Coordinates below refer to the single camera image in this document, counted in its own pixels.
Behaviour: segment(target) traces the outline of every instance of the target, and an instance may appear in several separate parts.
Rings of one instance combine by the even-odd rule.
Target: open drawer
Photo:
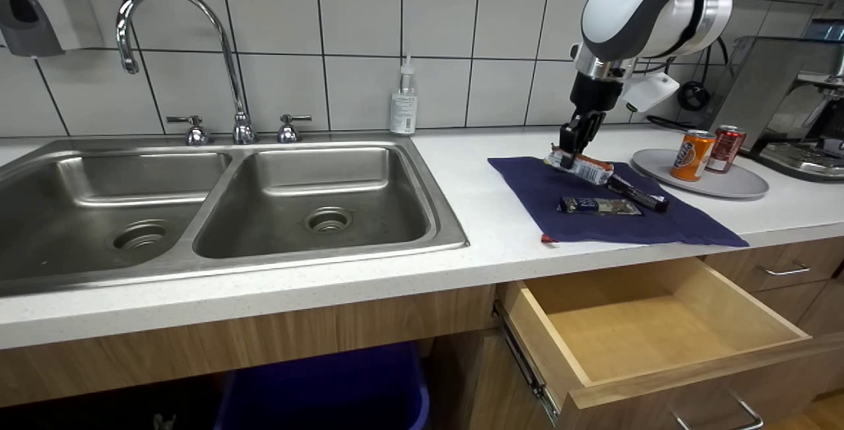
[[[775,418],[808,405],[841,345],[813,347],[699,259],[502,284],[497,314],[566,429],[757,428],[754,405]]]

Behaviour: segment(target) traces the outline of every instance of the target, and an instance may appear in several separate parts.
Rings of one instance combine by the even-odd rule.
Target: sink drain
[[[340,232],[352,223],[352,214],[344,208],[317,208],[305,216],[305,229],[316,234]]]
[[[166,233],[167,229],[162,220],[141,220],[120,229],[111,244],[118,250],[140,249],[157,243]]]

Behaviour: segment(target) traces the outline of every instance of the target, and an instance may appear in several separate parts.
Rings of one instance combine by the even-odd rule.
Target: paper towel dispenser
[[[0,0],[0,31],[15,55],[103,46],[89,0]]]

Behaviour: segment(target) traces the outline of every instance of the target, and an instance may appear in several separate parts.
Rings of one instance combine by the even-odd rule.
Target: orange soda can
[[[717,138],[715,133],[709,133],[706,130],[688,130],[680,144],[671,175],[683,181],[700,180],[700,175],[703,174],[703,169],[709,162],[709,155],[712,154]]]

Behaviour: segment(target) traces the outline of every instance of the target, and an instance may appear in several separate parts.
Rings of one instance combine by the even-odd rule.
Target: gray tray
[[[646,175],[658,181],[700,193],[730,199],[759,199],[768,192],[768,182],[754,172],[733,165],[724,174],[704,171],[699,181],[683,181],[671,175],[677,157],[676,150],[639,150],[633,154],[632,163]]]

